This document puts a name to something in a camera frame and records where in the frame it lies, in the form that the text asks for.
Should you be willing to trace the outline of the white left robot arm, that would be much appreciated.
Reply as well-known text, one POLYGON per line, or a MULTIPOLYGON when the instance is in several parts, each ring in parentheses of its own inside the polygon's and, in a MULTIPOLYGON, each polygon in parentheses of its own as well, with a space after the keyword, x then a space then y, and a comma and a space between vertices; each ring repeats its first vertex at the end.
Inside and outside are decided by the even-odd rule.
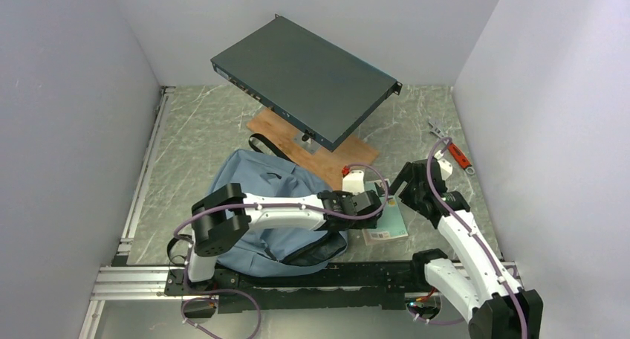
POLYGON ((253 277, 321 271, 348 247, 348 230, 375 228, 384 204, 373 190, 324 190, 309 196, 257 196, 231 183, 198 201, 184 285, 212 288, 216 265, 253 277))

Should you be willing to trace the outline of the blue student backpack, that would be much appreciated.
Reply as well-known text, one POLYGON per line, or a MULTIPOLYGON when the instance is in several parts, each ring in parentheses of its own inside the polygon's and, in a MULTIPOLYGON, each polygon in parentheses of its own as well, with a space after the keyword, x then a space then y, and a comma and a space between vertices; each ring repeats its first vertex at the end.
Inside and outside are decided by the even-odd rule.
POLYGON ((222 265, 253 277, 292 277, 322 270, 348 247, 340 193, 282 152, 238 149, 221 166, 207 195, 191 207, 185 262, 194 283, 222 265))

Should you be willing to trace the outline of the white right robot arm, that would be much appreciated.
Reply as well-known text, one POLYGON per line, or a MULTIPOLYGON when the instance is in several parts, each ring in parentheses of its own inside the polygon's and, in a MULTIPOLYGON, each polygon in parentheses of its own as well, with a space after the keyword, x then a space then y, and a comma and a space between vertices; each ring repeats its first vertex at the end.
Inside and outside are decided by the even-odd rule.
POLYGON ((465 198, 449 191, 434 158, 408 162, 389 187, 400 202, 429 220, 447 240, 466 273, 440 249, 412 257, 414 288, 431 287, 458 310, 471 338, 538 338, 543 301, 507 270, 482 236, 465 198))

